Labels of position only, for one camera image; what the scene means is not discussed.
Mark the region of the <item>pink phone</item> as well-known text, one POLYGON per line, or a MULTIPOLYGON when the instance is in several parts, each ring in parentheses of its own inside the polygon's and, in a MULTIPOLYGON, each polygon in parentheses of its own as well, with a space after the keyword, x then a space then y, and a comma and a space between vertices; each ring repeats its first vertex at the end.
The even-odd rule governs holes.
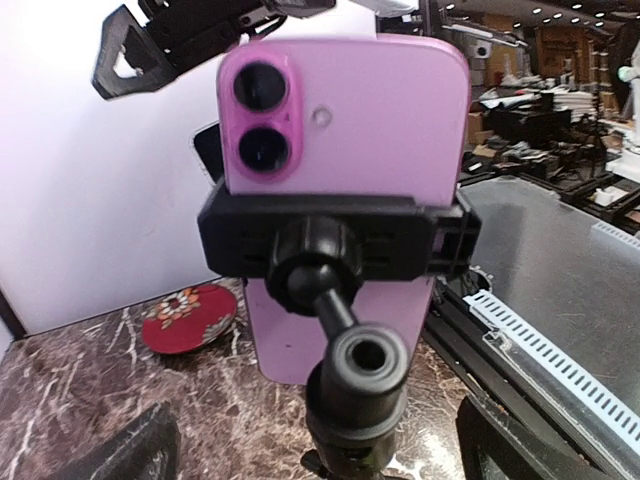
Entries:
MULTIPOLYGON (((456 197, 470 85, 467 62, 449 43, 401 35, 251 41, 222 61, 217 100, 224 176, 216 187, 235 196, 402 196, 435 207, 456 197)), ((319 321, 285 312, 263 281, 240 279, 262 374, 303 384, 327 344, 319 321)), ((389 326, 399 308, 400 337, 413 349, 433 279, 368 282, 353 311, 389 326)))

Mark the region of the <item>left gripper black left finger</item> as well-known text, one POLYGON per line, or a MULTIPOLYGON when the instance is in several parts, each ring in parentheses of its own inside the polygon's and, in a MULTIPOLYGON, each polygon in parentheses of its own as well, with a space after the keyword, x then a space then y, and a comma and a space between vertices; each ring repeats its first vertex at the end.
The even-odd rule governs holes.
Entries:
POLYGON ((105 407, 75 419, 35 405, 1 404, 3 479, 176 479, 180 408, 154 402, 132 417, 105 407))

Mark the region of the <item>black tall phone stand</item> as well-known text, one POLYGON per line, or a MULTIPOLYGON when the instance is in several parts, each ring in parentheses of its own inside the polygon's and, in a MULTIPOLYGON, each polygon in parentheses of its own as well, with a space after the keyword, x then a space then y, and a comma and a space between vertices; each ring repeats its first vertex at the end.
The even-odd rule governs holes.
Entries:
POLYGON ((219 185, 198 228, 213 271, 261 280, 285 312, 319 321, 327 344, 306 377, 314 447, 302 466, 323 479, 383 478, 407 404, 405 315, 393 308, 383 326, 352 306, 371 281, 465 274, 481 229, 466 198, 435 207, 402 196, 235 196, 219 185))

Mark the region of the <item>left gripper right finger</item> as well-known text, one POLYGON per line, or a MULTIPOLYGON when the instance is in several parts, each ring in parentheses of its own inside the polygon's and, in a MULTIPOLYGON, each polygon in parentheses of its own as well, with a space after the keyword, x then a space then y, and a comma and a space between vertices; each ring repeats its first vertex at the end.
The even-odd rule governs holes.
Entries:
POLYGON ((456 429, 466 479, 617 479, 534 435, 492 400, 467 396, 456 429))

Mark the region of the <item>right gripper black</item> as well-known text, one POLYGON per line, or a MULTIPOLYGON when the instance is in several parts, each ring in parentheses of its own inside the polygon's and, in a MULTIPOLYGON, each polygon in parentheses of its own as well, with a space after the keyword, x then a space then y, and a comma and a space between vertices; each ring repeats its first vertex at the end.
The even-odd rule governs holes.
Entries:
POLYGON ((194 68, 239 43, 268 35, 289 18, 305 19, 333 1, 140 1, 142 27, 126 5, 102 24, 92 86, 105 100, 151 93, 175 80, 175 68, 194 68))

